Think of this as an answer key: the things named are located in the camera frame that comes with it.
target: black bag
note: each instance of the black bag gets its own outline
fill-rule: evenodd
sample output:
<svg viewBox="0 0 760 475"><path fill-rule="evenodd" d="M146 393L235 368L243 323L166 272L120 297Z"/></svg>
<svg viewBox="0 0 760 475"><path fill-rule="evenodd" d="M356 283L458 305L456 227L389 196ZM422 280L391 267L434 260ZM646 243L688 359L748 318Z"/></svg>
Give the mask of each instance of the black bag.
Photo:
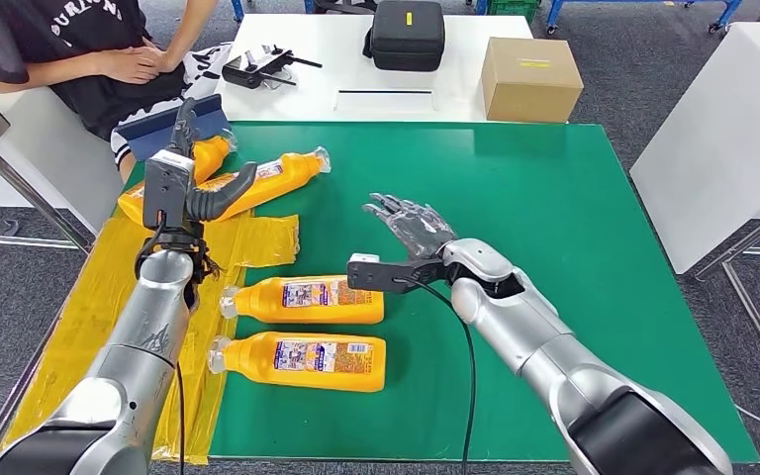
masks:
<svg viewBox="0 0 760 475"><path fill-rule="evenodd" d="M365 35L362 53L379 69L435 71L444 54L441 5L423 1L385 0Z"/></svg>

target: bottle label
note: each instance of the bottle label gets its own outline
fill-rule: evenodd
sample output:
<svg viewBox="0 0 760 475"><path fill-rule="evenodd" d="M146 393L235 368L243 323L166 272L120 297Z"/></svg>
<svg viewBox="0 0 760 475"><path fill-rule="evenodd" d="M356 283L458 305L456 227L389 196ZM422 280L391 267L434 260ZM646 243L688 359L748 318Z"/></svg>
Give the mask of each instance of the bottle label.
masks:
<svg viewBox="0 0 760 475"><path fill-rule="evenodd" d="M254 179L262 180L263 178L269 178L270 176L280 175L283 171L284 169L281 167L280 161L269 161L267 163L257 165L257 171L255 172ZM205 183L199 185L198 188L205 191L219 191L223 189L224 186L228 185L229 182L237 178L238 175L239 172L237 171L234 173L220 175L213 180L206 181Z"/></svg>
<svg viewBox="0 0 760 475"><path fill-rule="evenodd" d="M273 366L283 371L370 373L373 359L371 343L281 339L275 347Z"/></svg>
<svg viewBox="0 0 760 475"><path fill-rule="evenodd" d="M224 186L228 185L232 180L234 180L238 175L239 172L220 175L213 180L206 181L205 183L199 185L197 188L205 191L219 191Z"/></svg>
<svg viewBox="0 0 760 475"><path fill-rule="evenodd" d="M264 178L269 178L270 176L280 175L283 171L284 168L281 167L281 162L279 160L269 161L257 165L257 173L254 177L258 180L262 180Z"/></svg>
<svg viewBox="0 0 760 475"><path fill-rule="evenodd" d="M346 280L285 284L281 294L281 305L285 308L370 303L371 292L353 290Z"/></svg>

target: blue stand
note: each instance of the blue stand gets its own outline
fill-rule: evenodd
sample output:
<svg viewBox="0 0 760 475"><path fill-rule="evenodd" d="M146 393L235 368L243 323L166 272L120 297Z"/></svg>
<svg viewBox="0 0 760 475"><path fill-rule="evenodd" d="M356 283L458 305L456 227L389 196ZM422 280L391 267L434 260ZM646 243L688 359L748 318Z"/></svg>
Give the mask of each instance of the blue stand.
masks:
<svg viewBox="0 0 760 475"><path fill-rule="evenodd" d="M663 1L663 0L552 0L552 8L549 9L549 16L546 17L546 32L548 34L555 33L555 30L557 30L558 26L555 23L555 21L558 19L558 13L561 11L561 7L566 2L657 2L657 1ZM689 8L693 3L695 3L696 0L688 1L684 4L686 8ZM733 13L735 13L735 10L738 8L738 5L741 4L741 0L697 0L697 1L719 1L726 4L726 8L724 8L723 13L720 17L715 21L715 23L710 25L709 32L715 33L719 29L726 26L727 22L729 22L729 17L732 16Z"/></svg>
<svg viewBox="0 0 760 475"><path fill-rule="evenodd" d="M235 21L240 23L243 21L243 4L242 0L232 0L232 6L235 7Z"/></svg>
<svg viewBox="0 0 760 475"><path fill-rule="evenodd" d="M488 0L476 0L476 6L473 8L473 12L476 15L485 15L485 14L487 14L488 13Z"/></svg>

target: green table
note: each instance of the green table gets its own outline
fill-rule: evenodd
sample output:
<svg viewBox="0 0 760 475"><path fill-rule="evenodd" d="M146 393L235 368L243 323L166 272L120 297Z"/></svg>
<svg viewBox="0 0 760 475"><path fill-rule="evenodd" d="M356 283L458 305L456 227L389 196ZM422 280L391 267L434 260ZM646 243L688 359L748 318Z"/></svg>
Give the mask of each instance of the green table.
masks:
<svg viewBox="0 0 760 475"><path fill-rule="evenodd" d="M758 461L704 341L599 126L426 123L237 123L239 157L267 161L325 146L332 173L256 209L300 216L294 265L273 276L343 273L353 252L405 260L360 205L385 192L433 205L460 237L522 267L602 359L689 411L736 462ZM467 348L455 317L426 292L388 295L374 326L266 330L377 335L386 389L358 394L228 378L213 456L458 459L467 418ZM554 426L522 381L474 335L478 370L472 460L565 460Z"/></svg>

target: yellow plastic bag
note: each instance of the yellow plastic bag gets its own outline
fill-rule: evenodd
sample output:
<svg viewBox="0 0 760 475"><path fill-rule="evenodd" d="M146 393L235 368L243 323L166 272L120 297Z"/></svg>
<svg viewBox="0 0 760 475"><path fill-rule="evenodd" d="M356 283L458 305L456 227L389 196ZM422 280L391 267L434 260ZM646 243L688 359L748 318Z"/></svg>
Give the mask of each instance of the yellow plastic bag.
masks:
<svg viewBox="0 0 760 475"><path fill-rule="evenodd" d="M297 226L295 216L253 218L247 212L205 227L210 255L226 271L219 280L206 279L199 286L199 309L191 316L179 356L185 390L185 459L190 463L208 462L225 384L225 375L211 374L205 359L217 334L234 332L235 321L220 316L220 293L226 285L239 282L241 262L267 265L266 255L271 256L268 265L284 263L285 259L294 261ZM148 235L120 210L106 222L63 304L53 335L0 449L41 424L83 376L132 292L133 260ZM153 458L178 458L177 404L174 381L156 429Z"/></svg>

